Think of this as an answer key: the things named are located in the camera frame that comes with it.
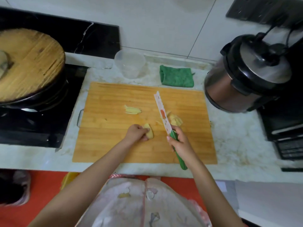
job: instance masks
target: countertop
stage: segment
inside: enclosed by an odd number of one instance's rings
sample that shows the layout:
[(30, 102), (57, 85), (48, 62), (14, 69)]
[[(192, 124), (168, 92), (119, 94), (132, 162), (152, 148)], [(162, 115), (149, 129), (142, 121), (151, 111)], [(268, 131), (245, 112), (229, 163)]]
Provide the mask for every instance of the countertop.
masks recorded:
[[(77, 59), (69, 59), (68, 55), (69, 63), (79, 64), (80, 61), (82, 65), (91, 68), (85, 76), (62, 147), (55, 149), (0, 144), (0, 168), (81, 172), (89, 167), (92, 163), (73, 163), (71, 160), (79, 131), (78, 115), (85, 106), (92, 81), (161, 86), (160, 64), (191, 66), (192, 72), (195, 72), (193, 89), (203, 91), (204, 78), (211, 68), (211, 65), (199, 61), (155, 56), (147, 59), (145, 76), (128, 80), (112, 65), (113, 60), (78, 54)], [(280, 167), (292, 167), (294, 162), (278, 159), (272, 143), (266, 141), (256, 111), (230, 114), (218, 110), (208, 101), (207, 109), (218, 158), (217, 165), (207, 165), (214, 179), (303, 184), (302, 173), (281, 171)], [(182, 170), (179, 164), (123, 163), (115, 172), (192, 178), (191, 172)]]

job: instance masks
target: translucent bowl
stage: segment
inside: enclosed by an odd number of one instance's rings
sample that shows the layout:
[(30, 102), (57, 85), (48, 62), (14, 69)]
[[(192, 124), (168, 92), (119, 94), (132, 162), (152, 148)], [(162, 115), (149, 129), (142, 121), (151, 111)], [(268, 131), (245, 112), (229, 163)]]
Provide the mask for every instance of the translucent bowl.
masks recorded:
[(138, 78), (146, 63), (144, 55), (124, 50), (116, 53), (114, 61), (122, 75), (128, 79)]

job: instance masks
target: power outlet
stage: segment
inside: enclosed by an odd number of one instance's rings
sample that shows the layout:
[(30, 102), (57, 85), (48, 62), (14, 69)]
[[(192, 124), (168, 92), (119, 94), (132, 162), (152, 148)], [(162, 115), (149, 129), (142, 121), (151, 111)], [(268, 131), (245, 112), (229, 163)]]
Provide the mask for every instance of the power outlet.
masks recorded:
[(303, 20), (302, 9), (303, 0), (234, 0), (226, 17), (271, 25), (286, 15), (281, 27), (291, 28)]

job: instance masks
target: green cloth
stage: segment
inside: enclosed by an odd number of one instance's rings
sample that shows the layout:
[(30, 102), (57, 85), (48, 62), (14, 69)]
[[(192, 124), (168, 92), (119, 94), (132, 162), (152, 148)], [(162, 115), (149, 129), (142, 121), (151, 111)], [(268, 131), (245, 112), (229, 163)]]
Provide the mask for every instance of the green cloth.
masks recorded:
[(171, 68), (164, 65), (160, 66), (160, 78), (163, 85), (174, 87), (193, 87), (190, 68)]

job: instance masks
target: knife handle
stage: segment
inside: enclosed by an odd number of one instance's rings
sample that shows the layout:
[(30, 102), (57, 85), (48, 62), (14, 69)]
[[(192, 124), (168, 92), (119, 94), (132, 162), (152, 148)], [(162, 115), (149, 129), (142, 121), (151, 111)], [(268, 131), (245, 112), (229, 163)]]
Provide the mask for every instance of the knife handle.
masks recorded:
[[(178, 135), (177, 135), (177, 133), (176, 133), (174, 130), (172, 130), (170, 136), (171, 136), (173, 139), (179, 141), (179, 140), (178, 140)], [(181, 168), (182, 168), (183, 170), (187, 170), (187, 166), (185, 165), (185, 162), (184, 162), (183, 159), (178, 155), (178, 153), (176, 152), (175, 147), (173, 147), (173, 149), (174, 149), (174, 151), (175, 151), (175, 153), (176, 153), (176, 155), (177, 155), (177, 157), (178, 157), (178, 159), (179, 159), (179, 163), (180, 163)]]

